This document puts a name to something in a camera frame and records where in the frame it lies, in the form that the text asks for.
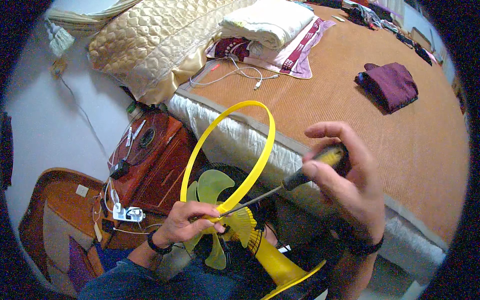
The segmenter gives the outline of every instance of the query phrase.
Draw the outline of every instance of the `mattress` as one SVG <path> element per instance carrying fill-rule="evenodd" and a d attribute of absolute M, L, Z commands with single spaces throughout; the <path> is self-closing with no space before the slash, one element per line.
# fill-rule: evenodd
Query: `mattress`
<path fill-rule="evenodd" d="M 324 20 L 333 14 L 344 15 L 328 7 L 313 8 Z M 316 141 L 303 134 L 305 128 L 321 120 L 346 121 L 376 156 L 384 192 L 449 243 L 465 194 L 468 136 L 458 101 L 441 68 L 430 66 L 386 30 L 373 31 L 350 21 L 327 30 L 311 49 L 309 62 L 312 79 L 281 75 L 264 80 L 256 91 L 256 81 L 240 75 L 183 88 L 223 107 L 251 99 L 263 102 L 272 111 L 277 131 L 307 148 Z M 354 83 L 356 74 L 369 62 L 405 65 L 417 84 L 419 99 L 384 115 Z M 220 65 L 214 71 L 205 67 L 195 81 L 210 82 L 234 70 L 228 61 L 216 63 Z M 264 77 L 273 75 L 261 72 Z M 246 108 L 240 113 L 268 125 L 267 115 L 260 109 Z M 312 198 L 297 197 L 296 201 L 325 213 L 322 203 Z"/>
<path fill-rule="evenodd" d="M 178 91 L 165 102 L 170 113 L 188 126 L 199 138 L 206 128 L 225 110 L 209 99 Z M 253 118 L 233 113 L 211 132 L 202 150 L 209 161 L 237 166 L 250 172 L 266 142 L 267 127 Z M 306 147 L 291 149 L 292 140 L 277 133 L 272 153 L 260 180 L 273 188 L 301 167 L 301 153 Z M 295 202 L 299 198 L 318 199 L 312 183 L 282 196 Z M 421 284 L 427 284 L 445 257 L 447 245 L 397 201 L 385 195 L 385 240 L 380 255 L 402 267 Z M 298 211 L 297 218 L 304 212 Z M 299 232 L 308 236 L 308 232 Z"/>

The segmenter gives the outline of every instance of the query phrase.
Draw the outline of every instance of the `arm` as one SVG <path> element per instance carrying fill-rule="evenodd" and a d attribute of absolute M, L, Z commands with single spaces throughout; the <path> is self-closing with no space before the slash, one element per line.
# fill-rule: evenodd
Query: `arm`
<path fill-rule="evenodd" d="M 153 235 L 153 243 L 160 248 L 191 239 L 200 231 L 214 227 L 219 232 L 225 228 L 220 223 L 213 224 L 207 219 L 198 219 L 190 223 L 195 216 L 209 215 L 218 217 L 216 206 L 200 202 L 176 202 L 164 224 Z M 117 267 L 88 282 L 79 294 L 81 300 L 126 299 L 128 295 L 139 297 L 140 292 L 148 291 L 155 280 L 150 270 L 152 262 L 158 259 L 147 242 L 133 250 L 128 259 L 117 263 Z M 155 286 L 162 288 L 162 283 Z"/>
<path fill-rule="evenodd" d="M 196 216 L 209 215 L 218 217 L 220 213 L 215 207 L 215 205 L 201 202 L 175 202 L 168 218 L 153 235 L 153 243 L 157 247 L 164 249 L 173 243 L 190 240 L 200 231 L 212 226 L 218 232 L 223 232 L 225 228 L 220 223 L 213 224 L 203 218 L 193 223 L 189 221 L 190 218 Z M 132 262 L 147 269 L 151 267 L 152 262 L 157 258 L 158 254 L 148 246 L 146 241 L 128 256 L 128 259 Z"/>
<path fill-rule="evenodd" d="M 310 138 L 324 139 L 305 155 L 304 173 L 326 192 L 327 204 L 348 221 L 355 238 L 367 240 L 372 245 L 379 243 L 385 228 L 384 197 L 376 162 L 366 145 L 341 122 L 320 122 L 309 127 L 305 134 Z M 348 149 L 352 167 L 345 178 L 329 165 L 311 160 L 325 145 L 340 140 Z M 357 299 L 370 281 L 376 257 L 377 253 L 355 256 L 345 251 L 330 274 L 327 299 Z"/>

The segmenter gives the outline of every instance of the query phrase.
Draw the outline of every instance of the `screwdriver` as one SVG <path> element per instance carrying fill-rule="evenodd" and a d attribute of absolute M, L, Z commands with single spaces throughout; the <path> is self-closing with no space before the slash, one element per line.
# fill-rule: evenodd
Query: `screwdriver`
<path fill-rule="evenodd" d="M 328 164 L 331 166 L 339 175 L 345 176 L 348 173 L 348 150 L 342 143 L 328 145 L 324 149 L 322 149 L 318 154 L 316 154 L 313 160 L 317 160 L 323 163 Z M 282 180 L 282 184 L 266 192 L 265 194 L 258 196 L 257 198 L 250 200 L 244 204 L 241 204 L 223 214 L 220 214 L 220 217 L 224 217 L 228 214 L 234 213 L 246 206 L 249 206 L 255 202 L 262 200 L 265 197 L 268 197 L 281 189 L 285 189 L 287 191 L 291 191 L 298 186 L 311 181 L 311 179 L 302 172 L 302 169 L 299 168 L 295 173 L 292 175 L 284 178 Z"/>

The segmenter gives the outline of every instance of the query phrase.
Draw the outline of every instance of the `wooden cabinet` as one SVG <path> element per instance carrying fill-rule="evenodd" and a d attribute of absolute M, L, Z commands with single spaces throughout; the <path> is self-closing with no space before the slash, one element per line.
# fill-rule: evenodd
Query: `wooden cabinet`
<path fill-rule="evenodd" d="M 136 120 L 133 133 L 144 120 L 131 149 L 125 139 L 114 153 L 114 164 L 126 157 L 130 167 L 126 175 L 111 182 L 122 206 L 168 215 L 180 199 L 183 174 L 196 139 L 180 121 L 160 112 Z"/>

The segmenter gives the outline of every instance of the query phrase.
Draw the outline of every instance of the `screwdriver handle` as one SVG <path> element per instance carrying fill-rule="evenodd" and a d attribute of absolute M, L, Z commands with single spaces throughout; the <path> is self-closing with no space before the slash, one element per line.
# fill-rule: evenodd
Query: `screwdriver handle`
<path fill-rule="evenodd" d="M 312 159 L 330 165 L 342 176 L 345 176 L 348 172 L 348 170 L 346 170 L 348 162 L 348 150 L 343 143 L 326 146 Z M 295 173 L 284 178 L 282 180 L 282 185 L 285 190 L 291 191 L 299 185 L 309 181 L 311 181 L 311 179 L 302 172 L 301 168 L 299 168 Z"/>

